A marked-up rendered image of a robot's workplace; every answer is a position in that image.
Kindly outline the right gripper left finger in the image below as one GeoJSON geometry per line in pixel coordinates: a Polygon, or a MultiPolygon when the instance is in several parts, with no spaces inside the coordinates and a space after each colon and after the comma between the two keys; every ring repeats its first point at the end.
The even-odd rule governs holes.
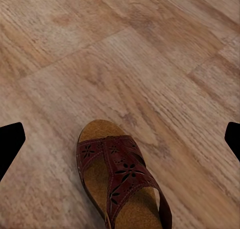
{"type": "Polygon", "coordinates": [[[25,131],[21,122],[0,127],[0,181],[25,141],[25,131]]]}

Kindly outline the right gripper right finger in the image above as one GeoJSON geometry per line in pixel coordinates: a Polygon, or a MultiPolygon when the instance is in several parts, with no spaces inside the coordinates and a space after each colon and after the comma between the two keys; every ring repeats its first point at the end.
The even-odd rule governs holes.
{"type": "Polygon", "coordinates": [[[229,122],[224,139],[240,161],[240,123],[229,122]]]}

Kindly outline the sandal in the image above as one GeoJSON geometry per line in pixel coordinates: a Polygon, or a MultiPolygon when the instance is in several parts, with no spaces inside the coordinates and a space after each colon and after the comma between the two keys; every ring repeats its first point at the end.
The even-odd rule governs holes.
{"type": "Polygon", "coordinates": [[[76,161],[83,188],[106,229],[172,229],[172,212],[161,188],[133,137],[119,126],[104,119],[86,125],[76,161]]]}

